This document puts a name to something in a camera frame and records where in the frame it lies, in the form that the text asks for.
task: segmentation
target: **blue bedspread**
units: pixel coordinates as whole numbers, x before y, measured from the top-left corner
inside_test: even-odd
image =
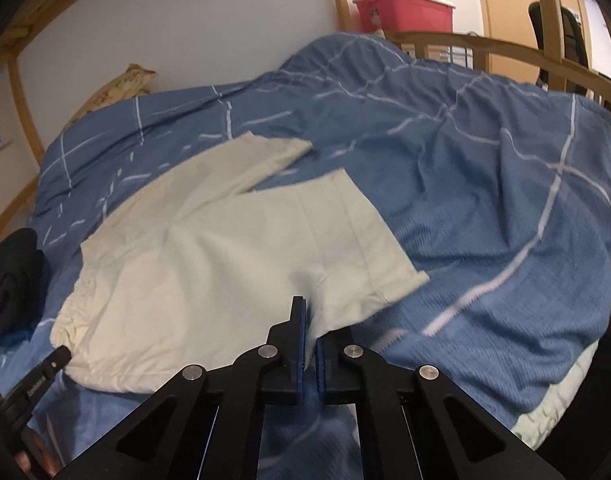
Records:
[[[54,270],[31,341],[0,349],[7,391],[50,351],[79,246],[119,204],[247,130],[314,150],[258,189],[345,168],[430,281],[356,327],[407,367],[432,363],[509,428],[607,327],[611,114],[585,98],[432,61],[372,36],[315,41],[252,82],[88,114],[48,149],[30,222]],[[361,478],[344,406],[268,410],[262,478]],[[61,377],[36,417],[66,460],[142,400]]]

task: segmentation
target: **plastic container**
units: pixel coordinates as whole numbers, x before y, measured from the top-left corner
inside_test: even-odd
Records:
[[[441,0],[352,0],[364,32],[424,30],[452,32],[455,6]]]

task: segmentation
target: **silver rivet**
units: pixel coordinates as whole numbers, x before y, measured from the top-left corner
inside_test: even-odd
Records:
[[[259,347],[259,355],[263,358],[270,359],[279,353],[274,345],[263,345]]]
[[[183,378],[188,381],[196,381],[203,375],[203,368],[199,365],[190,365],[183,368]]]
[[[432,365],[423,365],[419,369],[419,375],[428,381],[433,381],[439,377],[439,371]]]
[[[343,349],[343,353],[348,357],[356,359],[357,357],[361,357],[363,355],[363,349],[359,345],[348,345]]]

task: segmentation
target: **chair backrest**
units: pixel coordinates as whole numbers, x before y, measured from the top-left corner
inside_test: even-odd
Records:
[[[527,13],[532,21],[532,27],[535,30],[537,37],[537,46],[543,49],[543,20],[541,18],[541,3],[533,2],[527,8]],[[575,15],[571,10],[561,7],[561,18],[563,20],[563,46],[565,58],[577,62],[579,65],[588,67],[588,53],[583,40],[583,31]],[[547,83],[548,72],[541,70],[539,79]],[[573,82],[568,82],[567,91],[575,94],[585,95],[588,90],[581,85]]]

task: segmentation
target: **pillow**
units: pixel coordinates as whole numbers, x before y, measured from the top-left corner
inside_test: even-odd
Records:
[[[66,131],[72,124],[81,119],[88,112],[113,105],[124,99],[132,99],[135,96],[150,93],[145,86],[156,77],[156,72],[147,70],[141,65],[131,63],[128,69],[108,84],[97,90],[86,104],[78,109],[77,113],[68,121],[61,133]]]

